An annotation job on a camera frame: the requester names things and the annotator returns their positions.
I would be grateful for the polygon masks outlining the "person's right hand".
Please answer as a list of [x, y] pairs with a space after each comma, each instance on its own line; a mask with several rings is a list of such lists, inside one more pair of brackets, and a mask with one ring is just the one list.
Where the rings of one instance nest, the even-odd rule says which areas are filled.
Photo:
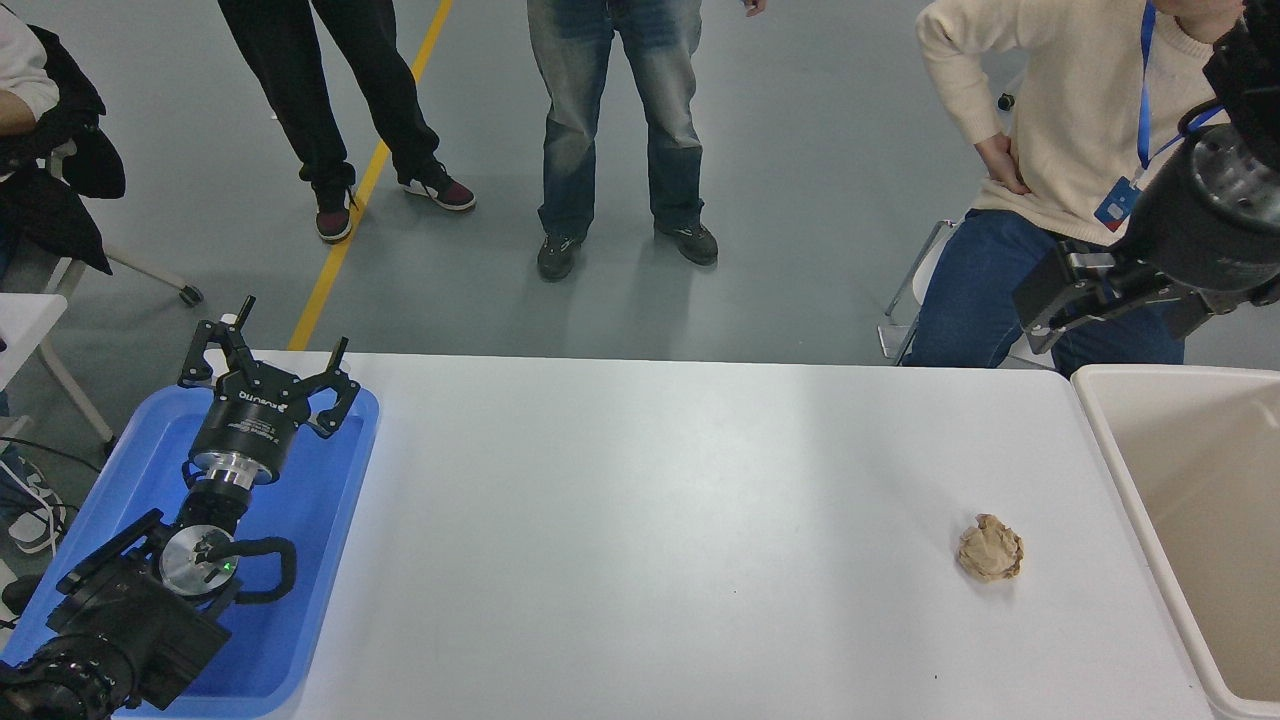
[[1028, 195], [1030, 188], [1021, 178], [1018, 160], [1012, 154], [1012, 140], [1004, 132], [992, 135], [974, 143], [988, 177], [998, 186], [1015, 195]]

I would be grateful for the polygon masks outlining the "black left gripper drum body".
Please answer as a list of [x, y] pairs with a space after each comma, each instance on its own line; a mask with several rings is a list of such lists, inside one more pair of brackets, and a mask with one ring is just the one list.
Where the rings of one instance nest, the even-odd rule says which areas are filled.
[[189, 460], [210, 468], [212, 456], [237, 454], [262, 469], [280, 469], [300, 429], [294, 384], [300, 378], [275, 368], [228, 372], [189, 450]]

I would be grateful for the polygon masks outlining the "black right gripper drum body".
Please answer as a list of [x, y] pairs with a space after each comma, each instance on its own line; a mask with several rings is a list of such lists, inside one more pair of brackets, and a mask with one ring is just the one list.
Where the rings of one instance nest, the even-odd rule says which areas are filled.
[[1170, 283], [1277, 301], [1277, 172], [1243, 138], [1189, 138], [1142, 191], [1114, 255], [1119, 297]]

